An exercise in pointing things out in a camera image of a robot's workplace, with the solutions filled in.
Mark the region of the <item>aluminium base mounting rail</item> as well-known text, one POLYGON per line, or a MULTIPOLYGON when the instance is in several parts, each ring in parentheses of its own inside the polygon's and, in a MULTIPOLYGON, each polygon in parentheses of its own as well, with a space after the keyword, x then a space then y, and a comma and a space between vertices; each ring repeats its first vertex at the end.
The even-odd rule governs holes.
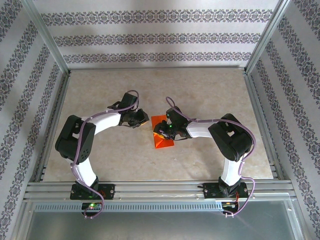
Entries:
MULTIPOLYGON (((204 201, 200 180, 114 181, 114 202, 199 202, 204 201)), ((69 202, 72 182, 31 182, 24 202, 69 202)), ((258 179, 252 201, 296 200, 290 180, 258 179)))

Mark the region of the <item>aluminium frame post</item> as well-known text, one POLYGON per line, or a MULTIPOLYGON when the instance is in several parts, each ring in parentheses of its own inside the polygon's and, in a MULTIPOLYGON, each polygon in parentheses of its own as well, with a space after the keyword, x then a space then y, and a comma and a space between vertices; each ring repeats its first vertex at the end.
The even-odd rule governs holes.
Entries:
POLYGON ((280 20, 282 19, 283 15, 285 14, 288 6, 293 0, 279 0, 275 9, 268 21, 266 27, 264 28, 260 39, 255 46, 250 59, 248 60, 246 66, 244 67, 244 72, 246 75, 253 70, 259 57, 262 55, 266 45, 268 44, 270 38, 273 36, 277 25, 279 24, 280 20))
POLYGON ((38 30, 42 40, 48 47, 50 53, 52 54, 55 62, 59 66, 60 70, 63 73, 69 74, 70 70, 67 66, 66 61, 63 58, 54 38, 52 37, 48 27, 46 26, 41 14, 39 13, 38 9, 36 8, 33 0, 20 0, 22 6, 25 8, 28 16, 32 20, 33 24, 35 25, 36 29, 38 30))

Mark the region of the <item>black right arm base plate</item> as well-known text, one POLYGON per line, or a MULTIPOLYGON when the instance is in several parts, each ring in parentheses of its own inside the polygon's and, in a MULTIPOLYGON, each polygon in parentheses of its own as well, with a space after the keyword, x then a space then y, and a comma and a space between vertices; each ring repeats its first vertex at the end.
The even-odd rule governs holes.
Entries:
POLYGON ((240 198, 247 198, 249 196, 247 185, 241 182, 230 193, 224 192, 219 183, 204 183, 202 185, 203 195, 205 199, 222 199, 222 198, 235 198, 236 194, 240 198))

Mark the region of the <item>grey metal sheet panel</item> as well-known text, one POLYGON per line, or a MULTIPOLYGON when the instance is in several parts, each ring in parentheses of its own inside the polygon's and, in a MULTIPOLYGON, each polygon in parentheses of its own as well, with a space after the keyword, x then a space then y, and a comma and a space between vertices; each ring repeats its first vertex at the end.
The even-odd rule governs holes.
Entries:
POLYGON ((284 201, 254 201, 235 217, 217 211, 104 212, 85 219, 38 205, 26 240, 306 240, 284 201))

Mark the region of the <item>aluminium rail along patterned wall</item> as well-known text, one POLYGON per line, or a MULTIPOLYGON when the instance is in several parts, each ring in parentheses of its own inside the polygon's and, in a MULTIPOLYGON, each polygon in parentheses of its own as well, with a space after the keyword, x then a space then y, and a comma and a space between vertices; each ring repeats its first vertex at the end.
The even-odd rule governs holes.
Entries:
POLYGON ((243 72, 246 71, 246 67, 240 67, 237 65, 205 65, 205 66, 159 66, 159 67, 116 67, 116 68, 69 68, 69 71, 140 71, 140 70, 173 70, 173 69, 232 69, 232 70, 241 70, 243 72))

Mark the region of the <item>controller board with green light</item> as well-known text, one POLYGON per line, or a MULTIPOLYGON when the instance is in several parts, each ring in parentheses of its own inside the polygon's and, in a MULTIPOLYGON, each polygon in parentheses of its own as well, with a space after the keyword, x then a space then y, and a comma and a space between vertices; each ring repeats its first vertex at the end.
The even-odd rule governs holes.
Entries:
POLYGON ((82 204, 81 209, 83 211, 87 210, 87 211, 98 211, 102 208, 102 204, 100 202, 85 202, 82 204))

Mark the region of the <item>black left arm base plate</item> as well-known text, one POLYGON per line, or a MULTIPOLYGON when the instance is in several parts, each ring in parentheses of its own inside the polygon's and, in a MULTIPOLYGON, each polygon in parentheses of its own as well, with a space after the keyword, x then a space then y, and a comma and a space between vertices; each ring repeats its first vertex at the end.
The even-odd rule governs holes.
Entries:
MULTIPOLYGON (((98 184, 94 188, 98 193, 103 196, 104 200, 113 200, 115 194, 114 184, 98 184)), ((96 193, 84 187, 81 184, 75 183, 71 187, 70 199, 71 200, 99 200, 101 197, 96 193)))

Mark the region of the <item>aluminium side rail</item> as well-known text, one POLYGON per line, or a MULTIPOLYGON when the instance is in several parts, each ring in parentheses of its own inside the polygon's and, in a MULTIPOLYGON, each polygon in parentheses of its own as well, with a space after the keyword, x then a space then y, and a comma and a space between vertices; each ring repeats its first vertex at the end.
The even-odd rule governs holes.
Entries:
POLYGON ((264 112, 261 107, 252 78, 248 74, 246 74, 246 72, 243 73, 243 77, 273 178, 277 180, 287 180, 286 175, 283 173, 274 144, 272 142, 267 122, 265 120, 264 112))
POLYGON ((46 123, 45 135, 41 145, 42 148, 36 160, 30 182, 37 183, 41 182, 43 179, 44 171, 46 170, 47 163, 49 161, 49 156, 55 139, 59 118, 68 89, 70 73, 70 71, 68 73, 64 73, 61 77, 61 81, 55 94, 54 102, 51 108, 50 116, 46 123))

